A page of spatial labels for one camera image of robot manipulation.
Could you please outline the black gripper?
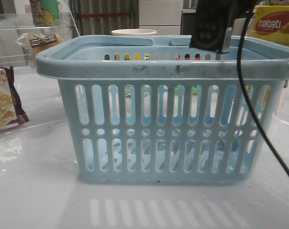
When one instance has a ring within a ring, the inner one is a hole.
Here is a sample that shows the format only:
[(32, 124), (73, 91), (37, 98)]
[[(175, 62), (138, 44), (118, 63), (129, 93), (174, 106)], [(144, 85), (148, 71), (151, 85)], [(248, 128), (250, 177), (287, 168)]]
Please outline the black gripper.
[(199, 0), (189, 47), (228, 53), (235, 20), (258, 3), (258, 0)]

